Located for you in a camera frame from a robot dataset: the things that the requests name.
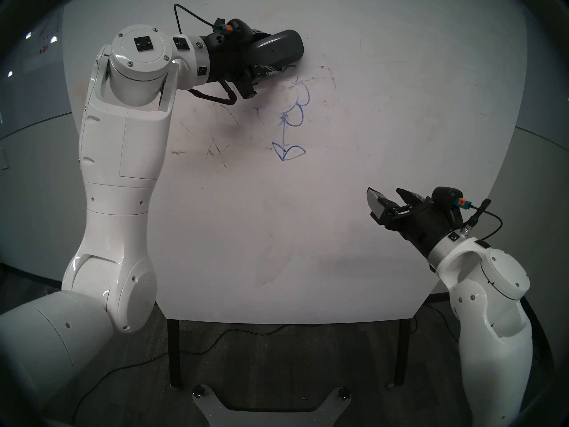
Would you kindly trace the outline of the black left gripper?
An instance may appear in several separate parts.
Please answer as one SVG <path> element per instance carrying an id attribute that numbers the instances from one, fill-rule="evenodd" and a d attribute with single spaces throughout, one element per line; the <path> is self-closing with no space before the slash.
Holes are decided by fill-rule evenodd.
<path id="1" fill-rule="evenodd" d="M 256 42 L 271 36 L 257 29 L 251 29 L 240 19 L 228 22 L 218 18 L 213 32 L 203 36 L 208 51 L 208 83 L 233 83 L 243 99 L 256 95 L 254 86 L 259 80 L 266 80 L 283 72 L 283 67 L 261 65 Z"/>

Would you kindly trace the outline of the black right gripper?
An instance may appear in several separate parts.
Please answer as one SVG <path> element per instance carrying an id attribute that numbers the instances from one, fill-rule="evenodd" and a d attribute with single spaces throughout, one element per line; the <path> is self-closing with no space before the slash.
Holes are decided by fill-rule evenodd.
<path id="1" fill-rule="evenodd" d="M 396 192 L 403 200 L 401 207 L 368 187 L 370 216 L 379 226 L 398 232 L 423 257 L 428 257 L 440 240 L 458 229 L 458 208 L 440 206 L 430 197 L 403 188 L 398 187 Z"/>

